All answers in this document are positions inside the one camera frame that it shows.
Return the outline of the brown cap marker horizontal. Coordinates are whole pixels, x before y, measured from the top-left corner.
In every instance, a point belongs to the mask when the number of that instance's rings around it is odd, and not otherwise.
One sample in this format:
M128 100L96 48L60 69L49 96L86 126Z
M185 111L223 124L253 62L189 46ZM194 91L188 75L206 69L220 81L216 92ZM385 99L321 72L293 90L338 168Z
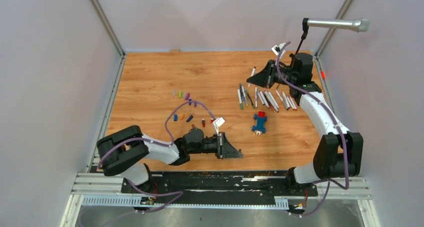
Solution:
M286 105L286 109L289 110L291 108L290 102L289 102L286 94L283 91L282 91L282 97L284 99L284 102L285 102L285 105Z

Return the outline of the purple tip white marker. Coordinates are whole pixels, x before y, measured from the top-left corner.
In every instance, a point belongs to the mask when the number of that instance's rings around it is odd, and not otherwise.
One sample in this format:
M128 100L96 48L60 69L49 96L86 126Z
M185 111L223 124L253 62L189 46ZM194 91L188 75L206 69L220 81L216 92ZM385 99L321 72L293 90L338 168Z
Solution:
M263 99L264 105L267 106L267 108L270 108L270 105L269 105L269 103L268 103L268 101L266 99L265 94L262 91L260 91L260 95L261 95L261 97Z

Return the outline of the orange red cap marker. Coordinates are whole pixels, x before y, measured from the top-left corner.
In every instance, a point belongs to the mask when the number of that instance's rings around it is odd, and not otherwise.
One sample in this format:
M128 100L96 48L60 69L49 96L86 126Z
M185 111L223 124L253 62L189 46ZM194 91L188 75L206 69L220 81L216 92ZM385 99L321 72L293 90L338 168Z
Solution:
M266 100L267 104L269 105L269 108L270 108L273 112L275 112L275 109L274 109L274 106L273 106L273 103L271 102L271 100L268 98L268 96L267 96L265 93L264 93L263 95L264 95L264 98L265 98L265 100Z

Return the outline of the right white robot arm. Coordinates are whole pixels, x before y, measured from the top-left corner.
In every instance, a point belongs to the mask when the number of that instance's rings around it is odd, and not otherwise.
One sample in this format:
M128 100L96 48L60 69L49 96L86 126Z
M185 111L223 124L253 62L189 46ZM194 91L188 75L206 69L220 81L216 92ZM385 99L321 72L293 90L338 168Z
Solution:
M334 182L336 178L345 178L342 187L346 189L348 178L360 173L364 139L359 132L352 132L342 124L319 85L312 80L312 55L301 52L292 54L291 58L292 65L270 59L262 70L254 71L246 80L266 89L275 84L287 85L290 97L308 115L320 136L312 162L288 171L286 191L298 196L306 184Z

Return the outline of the dark green cap pen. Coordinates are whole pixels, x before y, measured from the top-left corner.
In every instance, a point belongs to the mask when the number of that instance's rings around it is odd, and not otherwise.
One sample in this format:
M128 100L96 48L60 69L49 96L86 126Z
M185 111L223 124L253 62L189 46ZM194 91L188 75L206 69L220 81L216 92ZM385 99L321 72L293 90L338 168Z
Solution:
M245 94L246 94L246 96L247 96L247 98L248 98L248 100L249 100L249 102L250 102L251 106L255 109L255 108L256 108L256 106L255 106L255 104L254 104L254 102L253 102L253 100L252 100L252 98L251 98L251 95L249 94L248 90L247 90L247 89L245 89L245 90L244 90L244 92L245 92Z

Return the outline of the navy blue pen cap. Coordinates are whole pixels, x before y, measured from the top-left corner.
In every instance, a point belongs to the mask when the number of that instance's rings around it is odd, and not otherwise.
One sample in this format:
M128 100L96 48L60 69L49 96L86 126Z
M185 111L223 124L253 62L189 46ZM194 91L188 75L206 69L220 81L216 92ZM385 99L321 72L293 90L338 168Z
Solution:
M190 115L190 116L186 119L186 122L188 123L188 122L190 122L192 119L193 119L193 115Z

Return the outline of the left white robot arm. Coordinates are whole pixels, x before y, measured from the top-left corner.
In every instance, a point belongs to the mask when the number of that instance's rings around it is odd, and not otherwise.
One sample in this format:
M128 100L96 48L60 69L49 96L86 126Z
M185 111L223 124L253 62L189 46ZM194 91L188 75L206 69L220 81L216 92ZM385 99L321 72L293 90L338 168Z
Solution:
M142 159L156 160L170 166L190 161L192 154L214 154L218 159L241 159L243 154L227 139L224 132L210 137L192 127L172 144L142 133L137 125L129 126L101 138L96 143L100 157L98 168L107 177L120 175L130 180L140 193L153 188L151 172Z

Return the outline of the clear cap grey pen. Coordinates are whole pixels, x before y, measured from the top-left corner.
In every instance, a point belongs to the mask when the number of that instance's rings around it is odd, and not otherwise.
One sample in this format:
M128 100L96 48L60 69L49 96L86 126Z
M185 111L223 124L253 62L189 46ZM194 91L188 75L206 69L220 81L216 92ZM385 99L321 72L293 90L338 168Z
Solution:
M243 85L241 83L239 83L239 93L240 93L240 98L242 103L245 103L245 97L244 97L244 89L243 89Z

